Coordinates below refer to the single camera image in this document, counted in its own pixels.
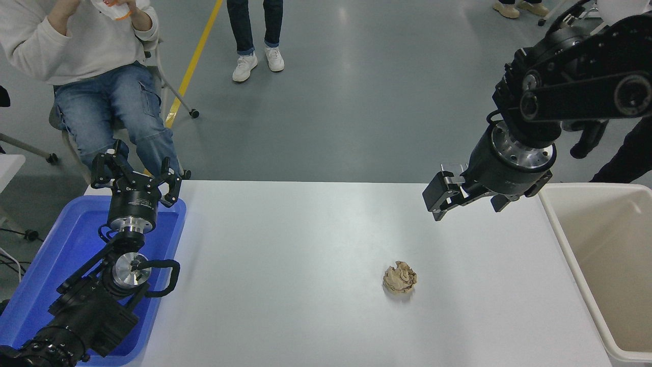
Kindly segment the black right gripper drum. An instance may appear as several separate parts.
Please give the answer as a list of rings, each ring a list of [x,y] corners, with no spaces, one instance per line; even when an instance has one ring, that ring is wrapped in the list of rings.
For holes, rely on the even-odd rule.
[[[463,172],[464,190],[515,197],[535,195],[552,177],[554,145],[530,148],[507,130],[486,130]]]

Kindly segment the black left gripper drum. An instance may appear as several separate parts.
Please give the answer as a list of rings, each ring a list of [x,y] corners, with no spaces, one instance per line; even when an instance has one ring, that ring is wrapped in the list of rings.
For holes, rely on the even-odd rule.
[[[135,174],[133,177],[116,178],[112,187],[108,211],[108,223],[122,218],[140,218],[156,222],[158,201],[161,194],[153,177]]]

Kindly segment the seated person's left hand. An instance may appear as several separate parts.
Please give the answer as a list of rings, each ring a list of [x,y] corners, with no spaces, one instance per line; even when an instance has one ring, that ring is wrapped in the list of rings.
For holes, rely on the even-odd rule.
[[[135,2],[128,2],[132,27],[137,31],[149,31],[153,27],[153,21],[149,14],[141,10]]]

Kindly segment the seated person's right hand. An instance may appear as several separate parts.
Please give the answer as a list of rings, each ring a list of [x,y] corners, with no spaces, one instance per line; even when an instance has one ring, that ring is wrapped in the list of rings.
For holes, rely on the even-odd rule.
[[[58,0],[47,15],[47,18],[51,23],[67,23],[68,19],[77,11],[81,2],[79,0]]]

